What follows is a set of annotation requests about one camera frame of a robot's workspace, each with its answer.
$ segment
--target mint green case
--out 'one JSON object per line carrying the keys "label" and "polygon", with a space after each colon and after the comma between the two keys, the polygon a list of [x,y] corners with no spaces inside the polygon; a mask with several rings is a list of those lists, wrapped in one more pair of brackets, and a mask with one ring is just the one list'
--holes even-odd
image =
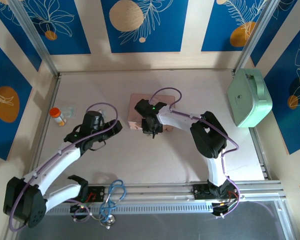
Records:
{"label": "mint green case", "polygon": [[272,109],[272,99],[259,69],[240,69],[227,91],[234,123],[255,127]]}

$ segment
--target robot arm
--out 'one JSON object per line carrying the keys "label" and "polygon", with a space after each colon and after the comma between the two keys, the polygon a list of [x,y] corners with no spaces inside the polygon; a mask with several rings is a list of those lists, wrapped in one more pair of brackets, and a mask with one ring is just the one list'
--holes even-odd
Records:
{"label": "robot arm", "polygon": [[[173,113],[174,109],[163,102],[151,105],[148,100],[142,99],[134,109],[143,117],[141,122],[143,133],[152,134],[152,138],[155,138],[156,134],[162,133],[163,125],[173,126],[191,134],[196,148],[207,161],[208,181],[217,187],[223,185],[226,177],[223,173],[220,153],[227,146],[223,136],[213,129],[207,131],[209,127],[198,120]],[[211,112],[207,111],[202,115],[192,114],[192,116],[206,120],[227,134]]]}
{"label": "robot arm", "polygon": [[[56,159],[53,161],[51,159],[47,160],[22,179],[13,177],[8,182],[3,212],[7,215],[11,214],[17,197],[33,177],[34,180],[31,181],[22,195],[13,214],[14,219],[27,225],[29,228],[35,227],[47,211],[68,199],[80,198],[82,201],[85,201],[88,197],[88,181],[83,178],[72,175],[62,185],[51,186],[51,184],[70,164],[78,160],[87,150],[93,150],[92,146],[95,142],[105,143],[107,139],[119,133],[122,129],[119,121],[116,122],[114,127],[108,131],[104,131],[112,126],[115,123],[114,121],[104,123],[101,113],[88,111],[84,116],[82,124],[76,126],[64,138],[64,143],[54,155],[57,155]],[[103,131],[102,134],[89,137],[91,134],[101,131]],[[61,150],[66,147],[69,147],[69,149],[61,153]]]}

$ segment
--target wooden block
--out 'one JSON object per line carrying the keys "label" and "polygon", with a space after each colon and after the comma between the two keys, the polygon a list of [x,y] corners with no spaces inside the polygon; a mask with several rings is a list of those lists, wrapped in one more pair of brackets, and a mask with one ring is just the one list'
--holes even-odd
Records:
{"label": "wooden block", "polygon": [[[128,123],[130,129],[142,130],[141,128],[142,116],[135,110],[135,106],[141,99],[149,100],[151,97],[152,97],[151,94],[135,94],[135,93],[131,94],[129,114],[128,114]],[[162,103],[166,103],[167,105],[170,105],[175,100],[176,98],[174,96],[156,95],[151,101],[151,104],[156,105],[158,102],[162,102]],[[166,132],[171,132],[173,129],[174,129],[173,126],[169,126],[169,125],[163,126],[163,131]]]}

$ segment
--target black base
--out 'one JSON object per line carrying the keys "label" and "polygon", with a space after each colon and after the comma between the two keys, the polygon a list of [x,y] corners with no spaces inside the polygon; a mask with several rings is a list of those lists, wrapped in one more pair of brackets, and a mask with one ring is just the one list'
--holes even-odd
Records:
{"label": "black base", "polygon": [[104,197],[105,197],[104,186],[88,186],[84,197],[78,196],[74,198],[74,200],[77,200],[85,204],[102,203],[104,201]]}
{"label": "black base", "polygon": [[[12,207],[24,188],[26,183],[23,179],[12,178],[6,185],[3,212],[10,215]],[[29,186],[19,201],[13,218],[27,225],[29,228],[35,227],[46,214],[46,202],[38,187]]]}
{"label": "black base", "polygon": [[[235,193],[236,191],[235,186],[228,180],[226,180],[221,186],[215,186],[208,180],[206,184],[194,184],[191,190],[195,200],[228,200],[231,197],[229,192]],[[228,205],[220,206],[219,203],[213,203],[212,207],[212,214],[215,216],[225,214],[229,210]]]}

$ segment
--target white table surface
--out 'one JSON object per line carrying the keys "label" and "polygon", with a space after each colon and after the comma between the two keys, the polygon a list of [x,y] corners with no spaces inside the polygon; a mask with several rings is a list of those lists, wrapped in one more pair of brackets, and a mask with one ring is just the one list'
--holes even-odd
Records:
{"label": "white table surface", "polygon": [[[263,180],[264,176],[247,128],[237,128],[227,98],[232,81],[230,70],[152,70],[126,72],[100,72],[65,74],[61,78],[55,107],[74,107],[74,117],[65,126],[50,120],[43,144],[40,163],[47,160],[61,145],[64,137],[82,123],[88,106],[107,102],[113,104],[119,114],[123,129],[110,138],[98,151],[87,151],[70,165],[58,181],[70,175],[78,175],[90,184],[108,184],[122,179],[125,183],[172,183],[206,181],[206,161],[197,151],[190,134],[174,129],[152,139],[142,131],[128,125],[128,109],[131,94],[152,94],[164,87],[175,87],[182,94],[176,108],[188,113],[210,111],[214,113],[228,135],[240,146],[239,151],[226,158],[230,178],[238,180]],[[160,94],[174,95],[173,90]],[[115,118],[114,111],[101,107],[105,121]],[[233,148],[230,142],[226,149]]]}

